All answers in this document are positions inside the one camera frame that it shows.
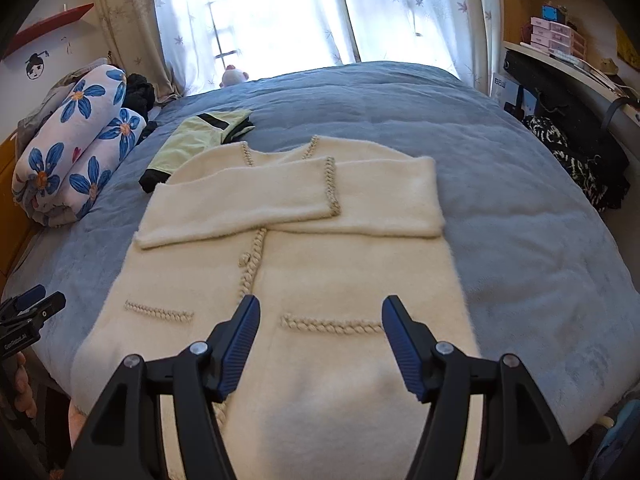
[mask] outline black and white patterned cloth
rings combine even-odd
[[[527,116],[522,123],[560,162],[573,181],[580,186],[591,205],[598,212],[604,211],[607,206],[603,197],[607,192],[607,186],[594,176],[587,158],[569,147],[565,134],[547,117]]]

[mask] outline bed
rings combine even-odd
[[[158,129],[126,158],[85,218],[33,238],[14,261],[3,295],[37,283],[66,295],[66,309],[45,325],[35,351],[69,394],[74,355],[149,199],[139,177],[183,119],[236,108],[253,111],[256,128],[245,140],[262,152],[289,150],[318,134],[432,156],[445,236],[482,355],[521,356],[569,440],[640,375],[640,362],[630,358],[640,352],[640,298],[608,229],[555,158],[516,119],[449,73],[372,62],[167,105]],[[0,208],[3,222],[7,207]],[[12,221],[20,234],[3,251],[15,260],[34,229],[26,217]]]

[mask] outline orange flower center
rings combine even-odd
[[[47,174],[44,171],[39,171],[37,176],[36,176],[36,186],[38,187],[38,189],[44,189],[45,186],[47,185],[47,179],[49,177],[47,176]]]

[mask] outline sheer curtain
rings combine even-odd
[[[218,88],[234,64],[251,79],[355,61],[438,66],[488,91],[500,0],[155,0],[180,90]]]
[[[258,79],[354,61],[336,0],[156,0],[167,63],[185,95],[225,66]]]

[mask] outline folded green garment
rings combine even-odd
[[[208,111],[185,119],[171,134],[140,177],[142,189],[151,193],[187,160],[204,150],[239,140],[254,129],[251,110]]]

